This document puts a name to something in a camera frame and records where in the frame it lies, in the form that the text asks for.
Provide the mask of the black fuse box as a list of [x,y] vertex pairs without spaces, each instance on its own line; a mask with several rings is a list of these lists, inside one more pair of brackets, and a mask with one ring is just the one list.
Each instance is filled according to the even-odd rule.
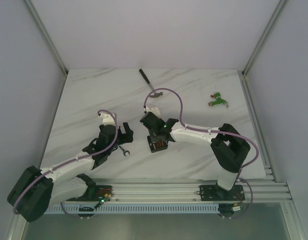
[[150,136],[147,136],[147,141],[148,141],[148,145],[149,145],[151,153],[163,151],[168,148],[168,143],[166,141],[153,142]]

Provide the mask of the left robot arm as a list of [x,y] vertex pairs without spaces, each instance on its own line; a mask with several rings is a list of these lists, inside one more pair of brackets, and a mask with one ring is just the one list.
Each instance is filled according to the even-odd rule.
[[38,169],[24,170],[7,197],[16,213],[28,222],[40,218],[47,208],[68,200],[94,202],[97,186],[90,177],[119,146],[132,143],[134,132],[127,122],[124,132],[114,125],[100,125],[99,136],[82,149],[74,159]]

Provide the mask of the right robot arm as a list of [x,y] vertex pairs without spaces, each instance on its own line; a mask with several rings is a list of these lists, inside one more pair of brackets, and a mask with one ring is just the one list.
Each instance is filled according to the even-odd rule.
[[152,153],[168,149],[169,142],[184,142],[199,146],[210,146],[220,165],[216,185],[212,188],[212,197],[221,201],[233,199],[233,186],[241,171],[250,145],[230,124],[220,128],[199,128],[169,118],[167,121],[149,111],[140,119],[148,130],[148,145]]

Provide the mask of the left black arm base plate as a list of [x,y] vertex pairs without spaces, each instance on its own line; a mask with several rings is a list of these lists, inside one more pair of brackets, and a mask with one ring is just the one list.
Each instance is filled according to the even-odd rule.
[[98,202],[103,198],[108,197],[112,193],[111,185],[96,185],[94,187],[88,187],[87,191],[80,197],[73,197],[67,201],[73,202]]

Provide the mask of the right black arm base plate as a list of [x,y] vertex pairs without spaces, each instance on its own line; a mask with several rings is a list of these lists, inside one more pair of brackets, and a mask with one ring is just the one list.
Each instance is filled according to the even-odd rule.
[[198,194],[202,201],[244,201],[245,195],[242,185],[234,185],[232,189],[225,190],[215,185],[200,185]]

